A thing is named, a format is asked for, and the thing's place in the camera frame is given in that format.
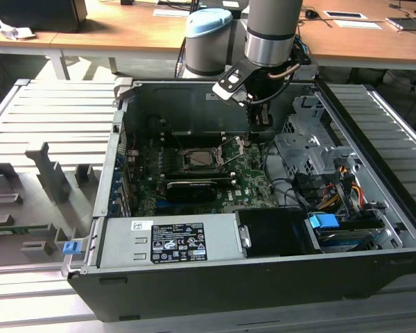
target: white paper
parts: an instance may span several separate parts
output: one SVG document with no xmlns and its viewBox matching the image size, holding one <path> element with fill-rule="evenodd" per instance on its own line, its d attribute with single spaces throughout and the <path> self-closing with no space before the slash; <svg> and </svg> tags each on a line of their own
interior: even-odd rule
<svg viewBox="0 0 416 333">
<path fill-rule="evenodd" d="M 131 230 L 132 231 L 142 231 L 142 230 L 151 230 L 154 221 L 132 221 Z"/>
<path fill-rule="evenodd" d="M 345 21 L 341 19 L 335 19 L 334 23 L 336 23 L 341 28 L 360 28 L 360 29 L 382 29 L 375 23 L 372 22 L 364 22 L 364 21 Z"/>
<path fill-rule="evenodd" d="M 172 9 L 154 9 L 153 16 L 165 17 L 188 17 L 189 12 L 186 10 L 172 10 Z"/>
<path fill-rule="evenodd" d="M 35 37 L 30 28 L 15 28 L 9 26 L 0 20 L 0 33 L 10 40 L 18 40 L 21 38 Z"/>
<path fill-rule="evenodd" d="M 223 1 L 225 7 L 239 8 L 239 3 L 237 1 Z"/>
</svg>

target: barcode sticker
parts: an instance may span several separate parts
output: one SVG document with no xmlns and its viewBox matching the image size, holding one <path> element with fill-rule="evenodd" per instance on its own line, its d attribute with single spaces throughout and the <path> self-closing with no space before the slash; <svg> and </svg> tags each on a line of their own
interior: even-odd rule
<svg viewBox="0 0 416 333">
<path fill-rule="evenodd" d="M 131 230 L 132 231 L 151 230 L 152 225 L 153 225 L 153 221 L 133 221 L 131 222 Z"/>
</svg>

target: power supply label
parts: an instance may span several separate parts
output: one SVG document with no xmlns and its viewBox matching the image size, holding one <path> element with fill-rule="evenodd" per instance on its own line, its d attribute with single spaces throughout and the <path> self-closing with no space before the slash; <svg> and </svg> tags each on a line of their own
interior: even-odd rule
<svg viewBox="0 0 416 333">
<path fill-rule="evenodd" d="M 152 226 L 151 261 L 154 264 L 207 259 L 203 223 Z"/>
</svg>

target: yellow wire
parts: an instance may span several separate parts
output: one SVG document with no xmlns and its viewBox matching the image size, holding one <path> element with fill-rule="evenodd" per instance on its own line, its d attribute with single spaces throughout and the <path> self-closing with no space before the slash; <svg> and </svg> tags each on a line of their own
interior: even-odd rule
<svg viewBox="0 0 416 333">
<path fill-rule="evenodd" d="M 331 200 L 324 203 L 322 206 L 319 207 L 320 210 L 323 210 L 324 208 L 329 207 L 331 204 L 335 203 L 337 200 L 339 200 L 339 194 L 336 194 Z"/>
</svg>

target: metal chassis frame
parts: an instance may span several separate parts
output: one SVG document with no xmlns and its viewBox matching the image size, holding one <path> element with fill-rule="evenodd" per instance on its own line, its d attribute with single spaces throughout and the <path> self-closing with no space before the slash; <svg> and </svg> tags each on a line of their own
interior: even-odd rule
<svg viewBox="0 0 416 333">
<path fill-rule="evenodd" d="M 359 152 L 366 154 L 364 157 L 371 163 L 375 174 L 390 191 L 392 199 L 416 227 L 416 202 L 333 92 L 321 81 L 301 83 L 311 85 L 316 95 L 326 104 L 331 116 L 348 131 Z M 411 204 L 415 209 L 406 207 L 407 204 Z M 91 236 L 93 241 L 85 259 L 86 265 L 80 272 L 70 273 L 68 281 L 102 321 L 138 320 L 324 302 L 342 298 L 366 298 L 399 276 L 416 273 L 416 248 L 346 253 L 327 257 L 307 255 L 287 257 L 283 260 L 270 258 L 264 262 L 258 259 L 244 259 L 223 265 L 209 262 L 203 266 L 169 264 L 167 267 L 148 267 L 135 271 L 132 268 L 101 269 L 98 267 L 98 257 L 103 247 L 107 223 L 105 217 L 101 216 L 102 210 L 97 209 L 97 212 Z M 309 272 L 318 269 L 323 272 L 321 280 L 325 281 L 321 288 L 315 287 L 309 277 Z M 341 271 L 346 272 L 348 278 L 345 285 L 342 285 L 337 274 Z M 372 278 L 369 282 L 366 280 L 367 274 Z M 237 279 L 220 279 L 220 276 L 237 276 L 241 283 L 238 284 Z M 290 283 L 281 284 L 284 280 Z M 151 307 L 148 304 L 172 304 L 172 300 L 169 299 L 172 295 L 169 294 L 173 292 L 168 288 L 168 284 L 162 283 L 163 281 L 169 282 L 169 286 L 173 285 L 176 290 L 183 286 L 186 286 L 185 290 L 198 290 L 200 299 L 205 297 L 209 302 L 202 308 L 186 303 L 180 303 L 179 309 L 171 309 L 169 306 Z M 339 283 L 339 287 L 335 289 L 335 284 Z M 300 290 L 303 291 L 302 295 L 296 292 L 293 294 L 293 291 Z M 131 293 L 137 294 L 139 299 L 148 298 L 150 301 L 148 304 L 135 302 L 129 296 Z"/>
<path fill-rule="evenodd" d="M 363 131 L 327 84 L 323 80 L 317 80 L 314 90 L 317 92 L 320 100 L 326 104 L 333 120 L 348 133 L 356 148 L 372 167 L 376 176 L 381 180 L 399 208 L 416 228 L 416 200 L 408 193 L 404 185 L 399 181 L 375 147 L 373 147 L 370 140 L 364 135 Z"/>
</svg>

